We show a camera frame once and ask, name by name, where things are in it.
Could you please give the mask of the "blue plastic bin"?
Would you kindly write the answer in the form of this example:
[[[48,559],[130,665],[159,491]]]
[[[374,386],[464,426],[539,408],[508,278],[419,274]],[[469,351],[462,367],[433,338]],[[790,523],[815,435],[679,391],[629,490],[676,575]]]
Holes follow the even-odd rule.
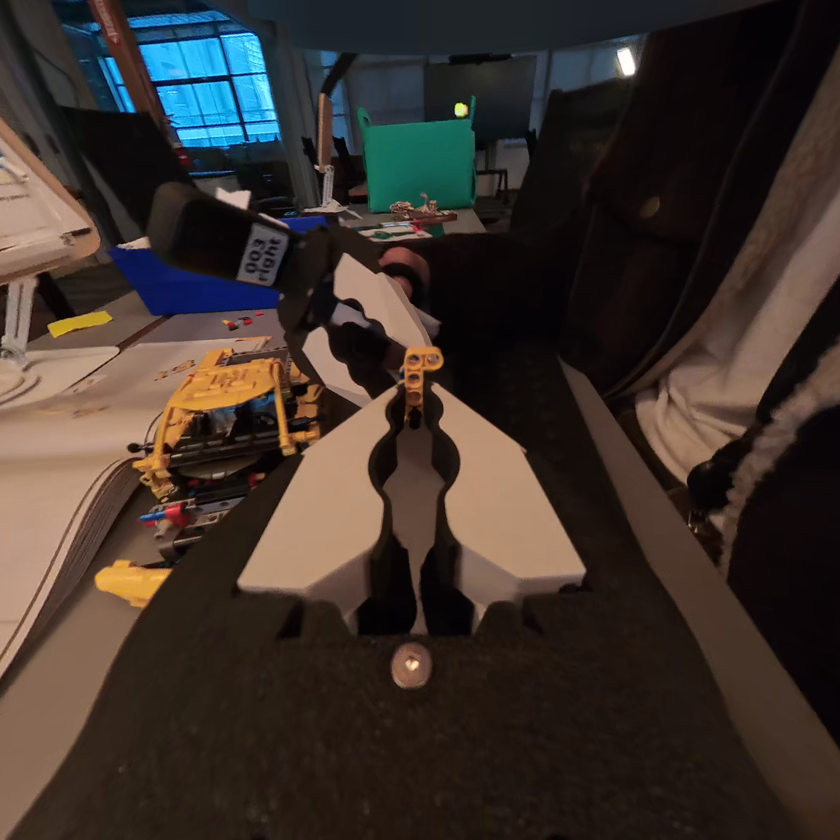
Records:
[[[292,219],[301,234],[314,229],[321,216]],[[125,275],[151,314],[225,312],[273,309],[277,294],[166,265],[152,250],[110,250],[112,261]]]

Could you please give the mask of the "wooden board with instruction sheet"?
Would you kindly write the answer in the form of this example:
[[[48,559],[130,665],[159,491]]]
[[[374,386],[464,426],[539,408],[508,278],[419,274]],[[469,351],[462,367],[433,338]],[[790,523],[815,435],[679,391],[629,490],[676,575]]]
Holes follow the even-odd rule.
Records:
[[[73,267],[100,245],[86,210],[1,121],[2,285]]]

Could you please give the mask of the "person's right forearm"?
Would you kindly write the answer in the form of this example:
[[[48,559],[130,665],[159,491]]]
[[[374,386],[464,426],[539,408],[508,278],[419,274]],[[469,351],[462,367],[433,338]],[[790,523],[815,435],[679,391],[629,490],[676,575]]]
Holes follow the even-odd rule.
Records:
[[[559,336],[581,251],[571,228],[536,238],[452,234],[407,250],[427,267],[427,309],[446,355]]]

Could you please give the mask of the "grey desk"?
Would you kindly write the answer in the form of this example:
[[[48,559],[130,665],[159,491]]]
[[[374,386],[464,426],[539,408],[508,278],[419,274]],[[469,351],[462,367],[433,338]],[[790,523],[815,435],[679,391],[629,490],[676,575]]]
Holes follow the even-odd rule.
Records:
[[[838,838],[838,749],[592,385],[470,362],[537,456],[579,590],[421,639],[235,591],[288,465],[138,618],[79,596],[2,700],[11,838]]]

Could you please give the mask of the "dark wall screen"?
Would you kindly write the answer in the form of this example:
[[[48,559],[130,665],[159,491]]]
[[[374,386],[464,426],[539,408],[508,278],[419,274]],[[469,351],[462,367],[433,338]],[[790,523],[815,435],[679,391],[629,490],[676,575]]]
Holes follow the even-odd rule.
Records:
[[[423,71],[425,121],[456,117],[456,105],[469,109],[479,143],[523,140],[530,131],[536,56],[480,63],[428,64]]]

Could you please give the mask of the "yellow toy brick car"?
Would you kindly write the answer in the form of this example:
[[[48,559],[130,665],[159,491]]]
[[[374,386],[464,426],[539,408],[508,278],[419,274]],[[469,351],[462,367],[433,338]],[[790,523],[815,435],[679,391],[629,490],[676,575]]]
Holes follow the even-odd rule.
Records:
[[[314,445],[327,416],[323,386],[280,350],[209,351],[190,362],[152,430],[128,451],[156,499],[139,518],[161,556],[117,560],[94,583],[145,607],[188,550],[209,535],[280,464]]]

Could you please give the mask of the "person's right hand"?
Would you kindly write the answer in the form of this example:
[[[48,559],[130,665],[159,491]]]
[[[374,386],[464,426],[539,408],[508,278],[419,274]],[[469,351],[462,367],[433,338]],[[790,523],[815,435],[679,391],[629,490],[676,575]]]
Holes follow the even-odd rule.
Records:
[[[423,257],[410,248],[394,246],[381,253],[379,265],[387,276],[397,281],[413,305],[427,306],[431,275]]]

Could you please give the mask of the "crumpled white paper wrappers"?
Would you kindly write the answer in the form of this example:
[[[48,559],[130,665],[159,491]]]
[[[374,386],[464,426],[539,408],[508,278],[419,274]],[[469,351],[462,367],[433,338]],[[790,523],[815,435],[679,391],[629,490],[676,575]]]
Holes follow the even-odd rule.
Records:
[[[194,184],[165,182],[154,191],[143,237],[115,249],[149,249],[171,257],[240,254],[247,239],[263,228],[270,235],[297,235],[287,224],[252,209],[249,191],[208,193]]]

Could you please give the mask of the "yellow connector brick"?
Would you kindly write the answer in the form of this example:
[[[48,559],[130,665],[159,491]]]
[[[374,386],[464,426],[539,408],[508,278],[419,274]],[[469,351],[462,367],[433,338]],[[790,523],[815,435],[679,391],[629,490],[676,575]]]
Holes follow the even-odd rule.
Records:
[[[406,349],[401,369],[405,399],[404,420],[411,429],[418,429],[423,420],[425,375],[439,371],[443,364],[444,356],[435,346]]]

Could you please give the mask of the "small wooden model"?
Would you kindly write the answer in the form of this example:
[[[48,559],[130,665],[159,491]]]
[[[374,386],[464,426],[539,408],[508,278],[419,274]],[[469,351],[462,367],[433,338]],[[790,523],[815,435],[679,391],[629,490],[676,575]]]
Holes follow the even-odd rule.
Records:
[[[389,211],[395,221],[419,225],[436,225],[457,220],[456,211],[440,208],[438,203],[434,199],[428,198],[425,193],[422,193],[421,197],[423,198],[423,204],[418,207],[405,201],[390,205]]]

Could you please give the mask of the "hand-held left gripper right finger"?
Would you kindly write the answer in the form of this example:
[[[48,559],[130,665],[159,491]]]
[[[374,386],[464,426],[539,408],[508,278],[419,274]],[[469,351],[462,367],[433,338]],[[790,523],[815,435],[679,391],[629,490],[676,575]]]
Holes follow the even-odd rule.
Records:
[[[420,571],[427,631],[470,634],[479,608],[580,586],[584,563],[520,444],[439,384],[423,420],[443,483]]]

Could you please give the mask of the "large paned window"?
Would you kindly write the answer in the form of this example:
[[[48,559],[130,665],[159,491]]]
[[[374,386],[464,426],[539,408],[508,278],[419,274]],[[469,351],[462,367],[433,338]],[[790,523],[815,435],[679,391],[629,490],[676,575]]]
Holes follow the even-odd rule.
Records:
[[[165,117],[188,149],[280,140],[256,35],[230,22],[134,31]]]

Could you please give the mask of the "white shirt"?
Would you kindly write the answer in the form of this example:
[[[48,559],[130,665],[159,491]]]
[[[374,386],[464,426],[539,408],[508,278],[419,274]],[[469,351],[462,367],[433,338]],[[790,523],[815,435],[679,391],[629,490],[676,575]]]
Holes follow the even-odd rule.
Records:
[[[653,388],[635,401],[647,446],[678,482],[752,424],[774,374],[838,277],[839,200],[801,215],[756,279],[738,292]]]

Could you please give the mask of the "yellow sticky note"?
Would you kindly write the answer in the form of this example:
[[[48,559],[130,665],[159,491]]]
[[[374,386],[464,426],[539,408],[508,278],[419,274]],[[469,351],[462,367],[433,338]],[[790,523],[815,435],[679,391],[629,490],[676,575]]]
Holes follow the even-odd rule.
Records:
[[[53,321],[48,325],[47,330],[52,338],[57,339],[73,332],[96,328],[111,321],[112,316],[108,312],[92,311],[80,316]]]

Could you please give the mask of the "white instruction booklet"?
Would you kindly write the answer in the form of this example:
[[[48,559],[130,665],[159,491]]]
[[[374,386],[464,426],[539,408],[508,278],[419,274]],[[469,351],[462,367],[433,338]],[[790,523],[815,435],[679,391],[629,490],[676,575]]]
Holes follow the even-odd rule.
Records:
[[[138,344],[59,394],[2,412],[2,676],[73,592],[135,489],[151,493],[127,446],[154,434],[186,366],[267,344]]]

